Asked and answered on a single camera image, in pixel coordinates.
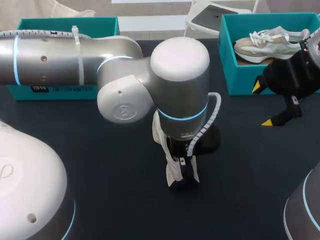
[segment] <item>teal box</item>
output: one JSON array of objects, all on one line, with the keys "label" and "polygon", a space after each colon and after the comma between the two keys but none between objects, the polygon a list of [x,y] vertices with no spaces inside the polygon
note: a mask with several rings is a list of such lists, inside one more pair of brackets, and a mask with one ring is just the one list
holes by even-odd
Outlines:
[{"label": "teal box", "polygon": [[[291,32],[309,29],[313,33],[320,27],[316,13],[228,14],[222,16],[218,48],[229,95],[252,95],[256,77],[267,65],[238,65],[233,50],[235,41],[249,37],[249,33],[282,26]],[[263,94],[272,94],[269,89]]]},{"label": "teal box", "polygon": [[[17,29],[71,32],[73,26],[91,38],[120,34],[117,17],[23,18]],[[96,99],[98,94],[95,85],[7,87],[15,100],[89,100]]]}]

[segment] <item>shoe sole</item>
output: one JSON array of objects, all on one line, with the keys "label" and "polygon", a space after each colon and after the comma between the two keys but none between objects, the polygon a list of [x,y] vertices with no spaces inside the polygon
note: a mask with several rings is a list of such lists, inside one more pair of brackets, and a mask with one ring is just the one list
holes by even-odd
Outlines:
[{"label": "shoe sole", "polygon": [[274,58],[274,59],[289,59],[291,58],[293,55],[291,54],[280,54],[280,53],[272,53],[268,56],[247,56],[247,55],[244,55],[244,54],[241,54],[241,53],[238,53],[236,51],[234,51],[240,58],[246,60],[247,62],[249,63],[252,63],[252,64],[259,64],[261,63],[263,60],[266,60],[266,59],[271,59],[271,58]]}]

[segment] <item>white cloth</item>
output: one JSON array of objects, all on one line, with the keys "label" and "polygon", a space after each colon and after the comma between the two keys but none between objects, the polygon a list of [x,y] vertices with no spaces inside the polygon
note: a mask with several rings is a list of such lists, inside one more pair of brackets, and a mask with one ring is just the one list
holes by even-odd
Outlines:
[{"label": "white cloth", "polygon": [[[157,144],[160,144],[162,146],[162,149],[165,153],[165,158],[167,161],[166,180],[167,180],[168,186],[170,187],[174,181],[179,182],[183,179],[183,177],[181,173],[180,163],[178,161],[174,161],[173,158],[171,157],[171,154],[167,145],[167,136],[165,135],[164,131],[162,131],[161,129],[159,113],[157,110],[153,115],[152,135],[153,135],[153,140]],[[196,156],[192,156],[191,164],[193,168],[194,179],[199,183],[196,160],[197,160]]]},{"label": "white cloth", "polygon": [[15,30],[21,18],[93,17],[95,11],[75,11],[56,0],[0,0],[0,31]]}]

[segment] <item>white bag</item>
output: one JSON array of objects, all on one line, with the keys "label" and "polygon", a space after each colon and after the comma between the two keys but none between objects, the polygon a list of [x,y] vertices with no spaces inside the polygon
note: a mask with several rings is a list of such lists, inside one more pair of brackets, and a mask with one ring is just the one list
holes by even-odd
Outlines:
[{"label": "white bag", "polygon": [[0,31],[15,30],[21,18],[93,17],[95,11],[75,11],[56,0],[0,0]]}]

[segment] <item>shoe box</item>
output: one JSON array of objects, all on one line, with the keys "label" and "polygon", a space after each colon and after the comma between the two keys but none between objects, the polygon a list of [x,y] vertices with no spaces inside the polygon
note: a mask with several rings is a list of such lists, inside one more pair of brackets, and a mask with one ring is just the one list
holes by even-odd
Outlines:
[{"label": "shoe box", "polygon": [[[218,49],[230,96],[252,95],[256,77],[272,59],[266,59],[261,64],[250,64],[236,58],[233,43],[241,38],[249,37],[254,31],[274,29],[278,26],[290,32],[300,32],[308,29],[310,33],[320,28],[320,18],[317,13],[256,13],[227,14],[222,16]],[[262,94],[273,94],[266,89]]]}]

